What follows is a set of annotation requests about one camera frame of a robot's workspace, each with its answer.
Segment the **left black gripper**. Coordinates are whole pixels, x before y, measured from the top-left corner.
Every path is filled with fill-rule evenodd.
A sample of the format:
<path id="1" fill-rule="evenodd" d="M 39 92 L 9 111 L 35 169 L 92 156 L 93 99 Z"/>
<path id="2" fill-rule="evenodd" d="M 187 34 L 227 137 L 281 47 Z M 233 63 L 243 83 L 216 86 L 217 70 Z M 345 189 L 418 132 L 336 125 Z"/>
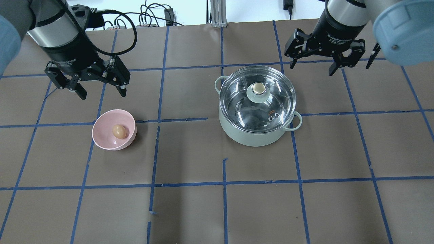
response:
<path id="1" fill-rule="evenodd" d="M 69 90 L 80 99 L 86 99 L 87 91 L 79 81 L 99 80 L 113 85 L 121 97 L 126 97 L 126 85 L 131 74 L 115 53 L 108 53 L 110 58 L 103 60 L 84 37 L 76 37 L 63 46 L 45 47 L 44 51 L 50 58 L 45 74 L 56 88 Z"/>

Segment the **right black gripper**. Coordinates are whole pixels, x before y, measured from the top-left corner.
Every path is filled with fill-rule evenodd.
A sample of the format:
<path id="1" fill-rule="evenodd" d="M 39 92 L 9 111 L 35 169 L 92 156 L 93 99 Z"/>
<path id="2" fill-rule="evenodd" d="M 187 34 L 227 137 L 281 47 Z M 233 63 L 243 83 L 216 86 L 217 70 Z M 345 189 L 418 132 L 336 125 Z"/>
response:
<path id="1" fill-rule="evenodd" d="M 299 59 L 311 55 L 332 57 L 334 62 L 329 68 L 329 76 L 333 76 L 339 68 L 356 66 L 365 53 L 365 40 L 357 39 L 365 26 L 364 20 L 361 24 L 349 25 L 324 10 L 311 34 L 294 30 L 285 44 L 284 56 L 292 59 L 290 68 L 294 68 Z"/>

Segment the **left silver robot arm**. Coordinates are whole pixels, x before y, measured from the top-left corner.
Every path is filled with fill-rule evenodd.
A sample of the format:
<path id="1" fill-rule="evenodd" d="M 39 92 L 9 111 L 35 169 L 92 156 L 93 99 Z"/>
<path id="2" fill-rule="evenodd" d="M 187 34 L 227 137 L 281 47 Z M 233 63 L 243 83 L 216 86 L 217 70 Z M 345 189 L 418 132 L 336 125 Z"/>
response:
<path id="1" fill-rule="evenodd" d="M 104 26 L 103 15 L 125 17 L 132 25 L 134 39 L 124 51 L 106 52 L 87 36 L 86 29 Z M 45 74 L 57 89 L 66 89 L 86 99 L 80 81 L 97 80 L 113 85 L 122 97 L 130 72 L 120 55 L 132 51 L 137 30 L 132 20 L 112 9 L 97 10 L 84 5 L 70 6 L 66 0 L 1 1 L 1 74 L 20 52 L 22 40 L 29 35 L 50 58 Z"/>

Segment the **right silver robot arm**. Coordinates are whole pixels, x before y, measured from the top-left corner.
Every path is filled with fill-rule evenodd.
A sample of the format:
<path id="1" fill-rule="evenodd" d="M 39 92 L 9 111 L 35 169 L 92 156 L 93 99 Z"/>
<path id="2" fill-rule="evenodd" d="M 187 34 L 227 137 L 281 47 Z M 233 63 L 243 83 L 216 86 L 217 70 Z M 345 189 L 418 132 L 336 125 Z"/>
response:
<path id="1" fill-rule="evenodd" d="M 380 51 L 396 65 L 417 65 L 433 61 L 432 0 L 326 0 L 314 30 L 306 34 L 295 29 L 284 48 L 294 68 L 301 58 L 331 57 L 332 76 L 339 68 L 355 67 L 366 52 L 366 42 L 357 39 L 372 22 L 376 44 L 370 54 L 369 68 Z"/>

